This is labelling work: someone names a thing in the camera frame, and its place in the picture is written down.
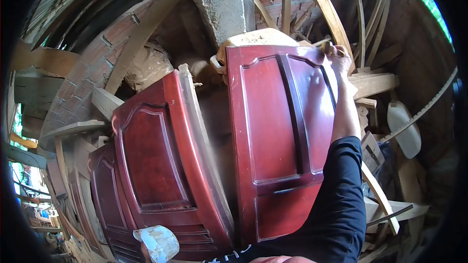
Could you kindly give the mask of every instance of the stacked doors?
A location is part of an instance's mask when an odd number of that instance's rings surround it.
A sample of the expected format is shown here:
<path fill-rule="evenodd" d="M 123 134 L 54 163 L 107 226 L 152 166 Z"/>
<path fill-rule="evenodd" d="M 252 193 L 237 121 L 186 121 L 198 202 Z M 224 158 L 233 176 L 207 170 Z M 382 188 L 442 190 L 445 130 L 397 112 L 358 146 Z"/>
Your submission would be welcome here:
<path fill-rule="evenodd" d="M 243 242 L 293 233 L 312 208 L 331 141 L 336 79 L 317 48 L 226 48 Z"/>

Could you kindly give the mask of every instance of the white plastic container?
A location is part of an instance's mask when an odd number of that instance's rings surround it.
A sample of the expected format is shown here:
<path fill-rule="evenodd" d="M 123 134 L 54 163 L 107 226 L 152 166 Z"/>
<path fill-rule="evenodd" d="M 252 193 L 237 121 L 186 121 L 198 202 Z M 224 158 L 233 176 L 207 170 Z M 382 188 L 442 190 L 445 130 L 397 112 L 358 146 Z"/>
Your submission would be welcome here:
<path fill-rule="evenodd" d="M 398 130 L 403 124 L 408 122 L 411 117 L 410 112 L 402 102 L 392 101 L 389 103 L 387 122 L 391 132 Z M 408 159 L 415 157 L 421 150 L 421 134 L 416 123 L 408 127 L 395 138 L 402 152 Z"/>

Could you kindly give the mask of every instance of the red brick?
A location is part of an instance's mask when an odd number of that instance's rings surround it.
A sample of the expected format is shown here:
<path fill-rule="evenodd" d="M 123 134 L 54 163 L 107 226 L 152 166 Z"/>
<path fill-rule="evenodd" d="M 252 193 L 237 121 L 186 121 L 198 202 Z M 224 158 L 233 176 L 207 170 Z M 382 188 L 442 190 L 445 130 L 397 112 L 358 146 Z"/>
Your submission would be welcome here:
<path fill-rule="evenodd" d="M 79 96 L 80 98 L 87 97 L 93 91 L 94 85 L 87 80 L 84 80 L 77 84 L 75 95 Z"/>
<path fill-rule="evenodd" d="M 110 29 L 104 32 L 104 37 L 112 44 L 117 45 L 129 37 L 133 28 L 137 26 L 130 15 L 116 22 Z"/>
<path fill-rule="evenodd" d="M 75 86 L 69 83 L 67 80 L 65 80 L 64 84 L 60 87 L 58 91 L 58 97 L 66 100 L 73 94 L 74 91 Z"/>
<path fill-rule="evenodd" d="M 100 82 L 104 79 L 104 75 L 110 71 L 110 66 L 107 61 L 102 61 L 101 64 L 97 67 L 93 67 L 93 72 L 89 76 L 89 80 L 92 82 Z"/>
<path fill-rule="evenodd" d="M 110 54 L 106 56 L 106 59 L 115 65 L 117 63 L 117 59 L 119 58 L 120 54 L 122 53 L 125 45 L 127 44 L 127 41 L 120 43 L 118 46 L 116 46 Z"/>

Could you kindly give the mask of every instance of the wood scrap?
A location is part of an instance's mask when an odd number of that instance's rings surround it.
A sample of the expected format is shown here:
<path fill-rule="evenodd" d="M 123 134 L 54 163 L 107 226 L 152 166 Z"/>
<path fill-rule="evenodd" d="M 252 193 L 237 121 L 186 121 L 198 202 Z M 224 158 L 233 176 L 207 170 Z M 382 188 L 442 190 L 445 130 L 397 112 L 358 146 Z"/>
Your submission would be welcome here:
<path fill-rule="evenodd" d="M 291 20 L 291 0 L 282 0 L 281 4 L 281 31 L 289 35 L 289 24 Z"/>
<path fill-rule="evenodd" d="M 106 84 L 106 91 L 115 94 L 122 80 L 127 75 L 137 52 L 148 41 L 154 30 L 179 1 L 180 0 L 155 0 L 148 8 L 138 26 L 133 30 L 130 39 L 120 54 Z"/>
<path fill-rule="evenodd" d="M 38 47 L 31 51 L 30 44 L 21 39 L 16 43 L 11 59 L 11 70 L 21 70 L 34 66 L 42 68 L 52 77 L 67 77 L 79 55 L 65 50 Z"/>
<path fill-rule="evenodd" d="M 387 24 L 387 19 L 389 17 L 389 10 L 390 10 L 390 0 L 385 0 L 385 5 L 382 13 L 382 17 L 380 19 L 379 28 L 377 30 L 377 35 L 375 36 L 374 43 L 372 44 L 371 52 L 366 60 L 366 66 L 371 66 L 374 60 L 375 54 L 379 49 L 380 42 L 382 41 L 383 32 L 385 30 L 385 25 Z"/>
<path fill-rule="evenodd" d="M 403 46 L 400 43 L 394 44 L 380 52 L 378 52 L 372 61 L 371 69 L 380 68 L 382 65 L 389 63 L 403 52 Z"/>
<path fill-rule="evenodd" d="M 32 152 L 22 150 L 10 144 L 5 144 L 7 157 L 15 162 L 20 162 L 30 167 L 45 169 L 47 161 L 42 155 L 36 155 Z"/>
<path fill-rule="evenodd" d="M 112 112 L 114 112 L 116 108 L 124 103 L 124 101 L 106 91 L 105 89 L 96 87 L 93 88 L 91 102 L 109 121 L 112 119 Z"/>
<path fill-rule="evenodd" d="M 370 131 L 368 131 L 366 136 L 362 139 L 361 147 L 362 161 L 366 163 L 371 173 L 377 172 L 385 162 L 385 157 Z"/>
<path fill-rule="evenodd" d="M 268 26 L 269 28 L 273 28 L 276 30 L 279 30 L 278 26 L 276 25 L 275 21 L 272 19 L 268 11 L 265 9 L 263 4 L 260 2 L 260 0 L 254 0 L 255 3 L 255 8 L 258 10 L 258 13 L 260 14 L 260 17 L 262 18 L 263 22 Z"/>
<path fill-rule="evenodd" d="M 106 126 L 106 123 L 98 120 L 90 120 L 84 122 L 76 122 L 67 126 L 57 128 L 55 130 L 45 133 L 42 137 L 60 136 L 60 135 L 72 135 L 79 132 L 96 130 Z"/>
<path fill-rule="evenodd" d="M 392 90 L 399 85 L 398 77 L 394 74 L 376 75 L 368 78 L 349 76 L 348 80 L 358 89 L 358 92 L 353 96 L 355 100 Z"/>
<path fill-rule="evenodd" d="M 379 202 L 379 204 L 382 206 L 383 213 L 385 213 L 385 215 L 392 214 L 393 210 L 389 204 L 387 196 L 385 196 L 382 188 L 380 187 L 377 180 L 372 175 L 371 171 L 369 170 L 369 168 L 366 166 L 364 162 L 362 162 L 361 171 L 362 171 L 362 177 L 369 185 L 370 189 L 372 190 L 375 197 L 377 198 L 377 201 Z M 400 225 L 398 224 L 398 220 L 396 219 L 396 217 L 392 217 L 390 219 L 390 227 L 392 229 L 393 235 L 397 235 L 398 230 L 400 229 Z"/>
<path fill-rule="evenodd" d="M 13 142 L 17 142 L 17 143 L 23 145 L 23 146 L 26 147 L 27 149 L 35 149 L 35 148 L 38 147 L 38 143 L 37 143 L 37 142 L 34 142 L 34 141 L 32 141 L 32 140 L 29 140 L 29 139 L 23 139 L 23 138 L 21 138 L 21 136 L 19 136 L 18 134 L 16 134 L 14 131 L 11 132 L 10 140 L 13 141 Z"/>
<path fill-rule="evenodd" d="M 351 46 L 348 41 L 348 37 L 346 36 L 346 32 L 344 31 L 343 25 L 341 23 L 338 14 L 336 13 L 335 7 L 331 3 L 330 0 L 313 0 L 322 11 L 323 17 L 327 22 L 328 26 L 330 27 L 331 33 L 337 45 L 343 45 L 348 54 L 353 59 Z M 348 71 L 350 75 L 355 69 L 354 62 L 351 63 L 351 68 Z"/>
<path fill-rule="evenodd" d="M 364 67 L 364 61 L 366 59 L 366 28 L 364 19 L 364 7 L 362 0 L 356 0 L 356 6 L 358 9 L 358 22 L 359 22 L 359 45 L 360 53 L 357 53 L 358 67 Z"/>

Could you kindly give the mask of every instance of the red wooden door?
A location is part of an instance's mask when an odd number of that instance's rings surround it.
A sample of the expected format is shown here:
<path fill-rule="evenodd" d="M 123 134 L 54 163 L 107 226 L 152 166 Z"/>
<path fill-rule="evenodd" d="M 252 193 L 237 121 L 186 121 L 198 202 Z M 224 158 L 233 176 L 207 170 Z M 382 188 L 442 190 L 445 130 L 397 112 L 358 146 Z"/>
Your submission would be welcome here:
<path fill-rule="evenodd" d="M 307 219 L 323 180 L 336 79 L 317 48 L 229 47 L 226 55 L 241 233 L 255 243 Z"/>
<path fill-rule="evenodd" d="M 133 237 L 138 228 L 120 181 L 114 143 L 90 153 L 88 167 L 96 213 L 114 258 L 118 262 L 144 262 L 140 242 Z"/>
<path fill-rule="evenodd" d="M 178 238 L 179 260 L 203 260 L 232 248 L 232 218 L 205 164 L 179 71 L 114 111 L 119 171 L 138 228 L 163 225 Z"/>

